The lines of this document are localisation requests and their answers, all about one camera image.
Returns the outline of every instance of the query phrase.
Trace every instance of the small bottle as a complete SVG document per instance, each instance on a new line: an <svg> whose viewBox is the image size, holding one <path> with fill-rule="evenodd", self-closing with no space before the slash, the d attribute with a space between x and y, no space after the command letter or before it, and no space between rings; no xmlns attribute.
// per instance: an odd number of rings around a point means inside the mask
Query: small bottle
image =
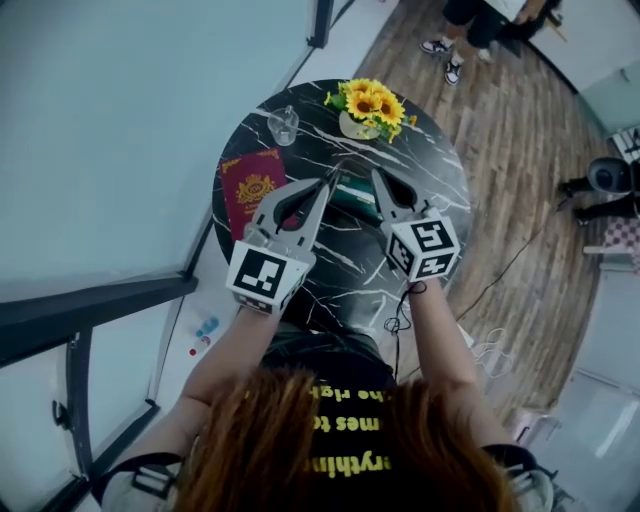
<svg viewBox="0 0 640 512"><path fill-rule="evenodd" d="M211 345L211 338L209 338L209 336L202 336L189 350L189 355L195 356L196 354L206 350L209 345Z"/></svg>
<svg viewBox="0 0 640 512"><path fill-rule="evenodd" d="M202 338L205 334L211 334L218 328L218 325L220 325L220 322L215 316L212 316L207 321L202 323L200 329L196 331L196 336L198 338Z"/></svg>

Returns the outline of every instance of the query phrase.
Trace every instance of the hardwood floor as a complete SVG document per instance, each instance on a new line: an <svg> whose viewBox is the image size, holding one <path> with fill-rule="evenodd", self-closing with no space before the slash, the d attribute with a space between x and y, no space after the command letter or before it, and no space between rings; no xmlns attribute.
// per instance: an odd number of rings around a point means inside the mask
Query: hardwood floor
<svg viewBox="0 0 640 512"><path fill-rule="evenodd" d="M493 64L465 62L461 83L447 85L444 58L419 48L442 30L443 6L443 0L401 0L357 76L376 78L423 108L465 167L475 220L449 292L454 314L542 230L460 320L478 343L505 329L501 350L511 353L513 366L486 384L504 419L514 406L552 408L568 377L598 280L598 262L582 247L598 240L601 226L578 228L570 208L554 214L561 200L556 185L613 153L568 87L528 47L517 58L493 46ZM417 366L411 344L402 340L401 375ZM509 369L500 359L494 373Z"/></svg>

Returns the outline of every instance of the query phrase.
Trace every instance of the flower pot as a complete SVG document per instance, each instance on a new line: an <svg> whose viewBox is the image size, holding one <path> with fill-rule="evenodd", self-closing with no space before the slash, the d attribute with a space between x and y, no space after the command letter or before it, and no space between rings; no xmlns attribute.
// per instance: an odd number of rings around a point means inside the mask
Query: flower pot
<svg viewBox="0 0 640 512"><path fill-rule="evenodd" d="M340 131L345 137L349 137L350 139L370 140L380 135L380 132L375 128L369 128L351 119L351 116L346 110L340 112L338 121L340 123Z"/></svg>

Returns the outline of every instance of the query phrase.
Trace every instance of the white cube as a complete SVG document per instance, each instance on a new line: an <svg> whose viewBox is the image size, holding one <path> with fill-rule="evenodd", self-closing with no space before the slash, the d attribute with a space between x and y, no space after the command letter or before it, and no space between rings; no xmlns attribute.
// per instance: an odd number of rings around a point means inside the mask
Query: white cube
<svg viewBox="0 0 640 512"><path fill-rule="evenodd" d="M236 302L267 315L280 313L304 283L311 265L237 241L226 286Z"/></svg>
<svg viewBox="0 0 640 512"><path fill-rule="evenodd" d="M391 224L387 256L409 282L449 273L460 244L448 217Z"/></svg>

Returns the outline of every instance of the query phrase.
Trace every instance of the hand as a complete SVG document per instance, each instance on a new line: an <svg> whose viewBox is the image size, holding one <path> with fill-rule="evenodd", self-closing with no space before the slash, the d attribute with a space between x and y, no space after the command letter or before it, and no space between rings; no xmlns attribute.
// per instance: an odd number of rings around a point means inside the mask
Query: hand
<svg viewBox="0 0 640 512"><path fill-rule="evenodd" d="M516 25L522 25L528 21L535 20L540 16L540 11L542 11L544 3L544 0L528 0L518 14L518 17L514 20L514 23Z"/></svg>
<svg viewBox="0 0 640 512"><path fill-rule="evenodd" d="M523 23L526 23L527 21L529 21L529 14L527 13L526 9L523 9L522 11L520 11L518 13L518 17L513 20L513 22L516 25L522 25Z"/></svg>

